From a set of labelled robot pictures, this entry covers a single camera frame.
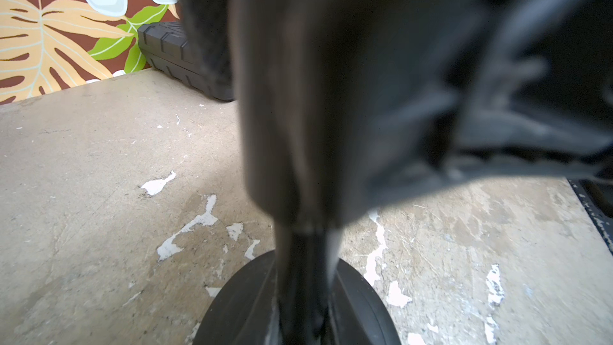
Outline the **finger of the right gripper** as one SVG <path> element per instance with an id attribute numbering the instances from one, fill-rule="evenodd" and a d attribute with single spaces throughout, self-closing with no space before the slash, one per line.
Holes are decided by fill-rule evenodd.
<path id="1" fill-rule="evenodd" d="M 612 179 L 612 0 L 469 0 L 433 37 L 416 96 L 375 125 L 413 138 L 372 206 L 482 177 Z"/>

